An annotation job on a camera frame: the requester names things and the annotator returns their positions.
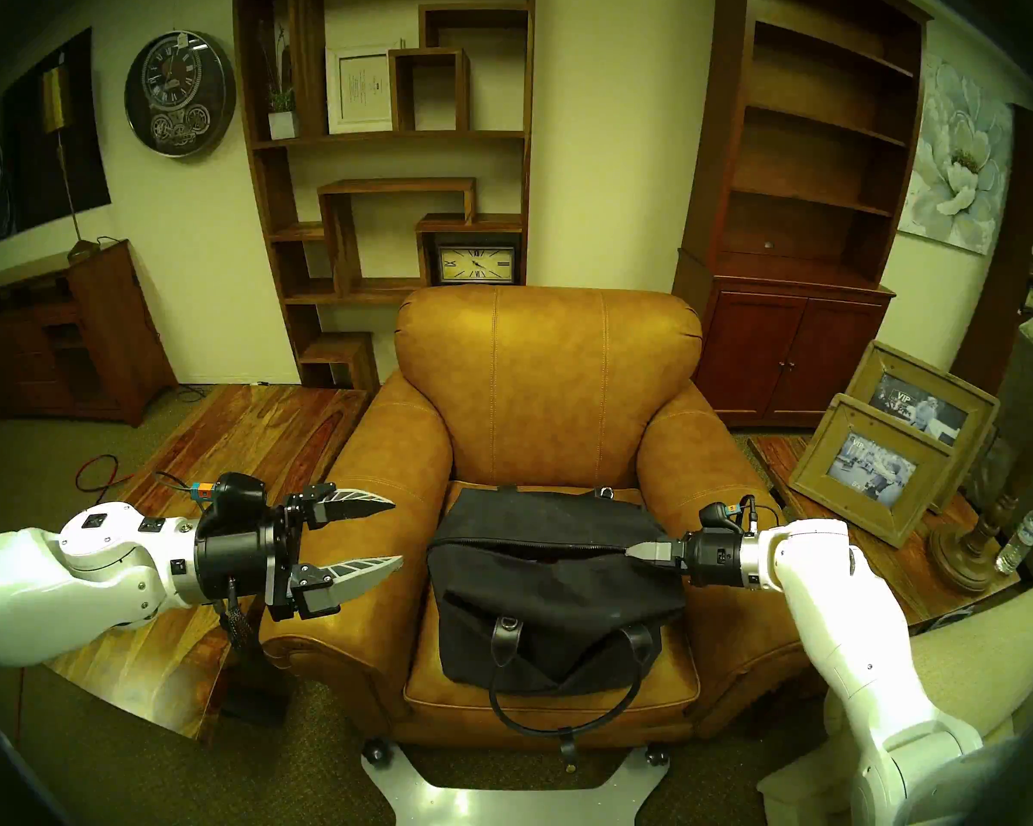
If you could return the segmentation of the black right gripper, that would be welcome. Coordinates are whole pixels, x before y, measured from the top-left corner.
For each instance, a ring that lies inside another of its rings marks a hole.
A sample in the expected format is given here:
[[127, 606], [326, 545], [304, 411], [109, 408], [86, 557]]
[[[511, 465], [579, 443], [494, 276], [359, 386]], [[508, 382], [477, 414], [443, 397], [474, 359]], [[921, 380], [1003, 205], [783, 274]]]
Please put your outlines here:
[[628, 546], [625, 554], [658, 568], [677, 568], [694, 587], [745, 587], [739, 527], [702, 527], [680, 539], [653, 539]]

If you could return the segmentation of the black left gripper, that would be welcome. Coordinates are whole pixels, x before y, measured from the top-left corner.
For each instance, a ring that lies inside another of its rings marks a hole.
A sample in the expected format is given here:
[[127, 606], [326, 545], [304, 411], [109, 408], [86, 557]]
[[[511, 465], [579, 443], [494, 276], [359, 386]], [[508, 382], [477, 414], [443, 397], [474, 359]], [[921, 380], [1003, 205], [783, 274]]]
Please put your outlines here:
[[197, 498], [207, 507], [195, 529], [194, 563], [209, 601], [261, 597], [274, 621], [335, 616], [404, 562], [380, 555], [328, 566], [300, 563], [303, 525], [318, 531], [393, 510], [395, 503], [379, 494], [317, 482], [279, 505], [267, 504], [265, 489], [200, 489]]

